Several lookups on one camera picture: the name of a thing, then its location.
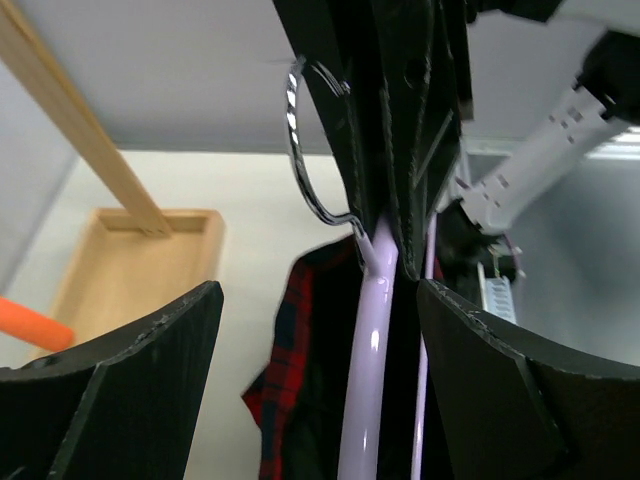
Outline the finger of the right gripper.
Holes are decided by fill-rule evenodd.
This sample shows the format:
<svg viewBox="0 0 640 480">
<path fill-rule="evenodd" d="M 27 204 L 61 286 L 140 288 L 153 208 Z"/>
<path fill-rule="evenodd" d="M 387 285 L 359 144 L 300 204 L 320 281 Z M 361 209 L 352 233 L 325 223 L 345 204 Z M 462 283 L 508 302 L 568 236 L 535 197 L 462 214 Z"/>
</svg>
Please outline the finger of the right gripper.
<svg viewBox="0 0 640 480">
<path fill-rule="evenodd" d="M 382 44 L 392 1 L 277 1 L 294 53 L 285 84 L 286 135 L 294 176 L 323 223 L 351 226 L 362 264 L 376 237 L 395 242 L 386 172 L 381 93 Z M 331 212 L 314 190 L 300 133 L 301 88 L 310 92 L 346 193 L 347 210 Z"/>
</svg>

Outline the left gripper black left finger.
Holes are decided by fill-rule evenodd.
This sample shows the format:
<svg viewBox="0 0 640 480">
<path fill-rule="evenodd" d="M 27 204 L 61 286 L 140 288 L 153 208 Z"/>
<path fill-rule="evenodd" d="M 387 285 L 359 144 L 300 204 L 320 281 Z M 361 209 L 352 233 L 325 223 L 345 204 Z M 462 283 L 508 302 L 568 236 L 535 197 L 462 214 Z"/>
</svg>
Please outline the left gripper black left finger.
<svg viewBox="0 0 640 480">
<path fill-rule="evenodd" d="M 91 341 L 2 368 L 2 478 L 183 478 L 223 302 L 206 281 Z"/>
</svg>

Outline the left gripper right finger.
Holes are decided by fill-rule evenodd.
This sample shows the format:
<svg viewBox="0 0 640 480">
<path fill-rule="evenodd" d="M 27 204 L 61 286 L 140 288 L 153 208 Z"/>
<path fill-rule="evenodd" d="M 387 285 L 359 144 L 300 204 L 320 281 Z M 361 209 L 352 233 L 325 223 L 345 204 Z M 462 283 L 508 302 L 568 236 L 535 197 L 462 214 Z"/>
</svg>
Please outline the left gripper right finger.
<svg viewBox="0 0 640 480">
<path fill-rule="evenodd" d="M 636 479 L 639 369 L 511 324 L 432 280 L 417 304 L 457 479 Z"/>
</svg>

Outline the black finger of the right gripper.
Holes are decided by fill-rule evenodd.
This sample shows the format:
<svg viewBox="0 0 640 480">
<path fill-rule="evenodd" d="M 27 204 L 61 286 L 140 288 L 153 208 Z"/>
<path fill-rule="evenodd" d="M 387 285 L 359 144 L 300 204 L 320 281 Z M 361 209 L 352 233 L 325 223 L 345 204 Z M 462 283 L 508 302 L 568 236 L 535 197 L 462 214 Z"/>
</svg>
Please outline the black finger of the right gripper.
<svg viewBox="0 0 640 480">
<path fill-rule="evenodd" d="M 421 276 L 430 217 L 473 112 L 467 4 L 375 1 L 389 214 L 404 275 Z"/>
</svg>

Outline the red plaid skirt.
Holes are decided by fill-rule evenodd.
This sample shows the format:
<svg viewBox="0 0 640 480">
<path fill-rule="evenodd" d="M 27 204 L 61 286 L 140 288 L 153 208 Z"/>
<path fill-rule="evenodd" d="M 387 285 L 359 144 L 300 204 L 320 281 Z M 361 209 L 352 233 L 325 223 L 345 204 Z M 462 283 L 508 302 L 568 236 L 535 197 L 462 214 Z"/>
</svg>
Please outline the red plaid skirt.
<svg viewBox="0 0 640 480">
<path fill-rule="evenodd" d="M 334 479 L 363 273 L 352 237 L 301 255 L 275 316 L 271 355 L 242 399 L 261 431 L 261 479 Z M 377 476 L 411 474 L 419 362 L 417 283 L 397 276 Z"/>
</svg>

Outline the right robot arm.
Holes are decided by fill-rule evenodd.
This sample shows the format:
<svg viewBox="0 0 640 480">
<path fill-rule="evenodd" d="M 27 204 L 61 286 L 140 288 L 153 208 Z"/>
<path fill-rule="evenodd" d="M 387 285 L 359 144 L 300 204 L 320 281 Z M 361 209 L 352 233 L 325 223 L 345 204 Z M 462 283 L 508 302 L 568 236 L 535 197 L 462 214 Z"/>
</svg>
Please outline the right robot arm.
<svg viewBox="0 0 640 480">
<path fill-rule="evenodd" d="M 303 198 L 322 222 L 350 224 L 361 243 L 384 220 L 413 280 L 461 150 L 462 124 L 473 116 L 467 27 L 479 14 L 541 24 L 573 17 L 605 31 L 542 124 L 446 208 L 439 244 L 448 263 L 473 257 L 585 154 L 639 122 L 635 1 L 278 1 L 275 10 L 294 53 L 285 122 Z M 329 212 L 309 181 L 297 118 L 302 85 L 343 181 L 344 214 Z"/>
</svg>

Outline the orange plastic hanger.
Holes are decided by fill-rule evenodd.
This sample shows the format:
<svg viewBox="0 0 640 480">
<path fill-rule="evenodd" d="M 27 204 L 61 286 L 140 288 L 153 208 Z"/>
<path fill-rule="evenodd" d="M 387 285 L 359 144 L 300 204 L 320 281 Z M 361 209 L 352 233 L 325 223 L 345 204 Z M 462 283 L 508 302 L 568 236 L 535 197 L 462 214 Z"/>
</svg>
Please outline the orange plastic hanger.
<svg viewBox="0 0 640 480">
<path fill-rule="evenodd" d="M 51 352 L 65 350 L 74 341 L 69 327 L 4 297 L 1 298 L 1 332 Z"/>
</svg>

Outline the wooden clothes rack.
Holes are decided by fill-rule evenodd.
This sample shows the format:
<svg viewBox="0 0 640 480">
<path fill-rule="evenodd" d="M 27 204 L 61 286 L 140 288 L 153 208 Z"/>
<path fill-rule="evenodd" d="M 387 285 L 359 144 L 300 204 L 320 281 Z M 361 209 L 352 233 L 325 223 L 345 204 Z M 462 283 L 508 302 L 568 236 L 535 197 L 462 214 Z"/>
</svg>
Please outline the wooden clothes rack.
<svg viewBox="0 0 640 480">
<path fill-rule="evenodd" d="M 1 4 L 1 59 L 120 204 L 93 211 L 44 315 L 73 331 L 70 347 L 129 324 L 213 279 L 224 243 L 221 214 L 156 205 L 11 1 Z"/>
</svg>

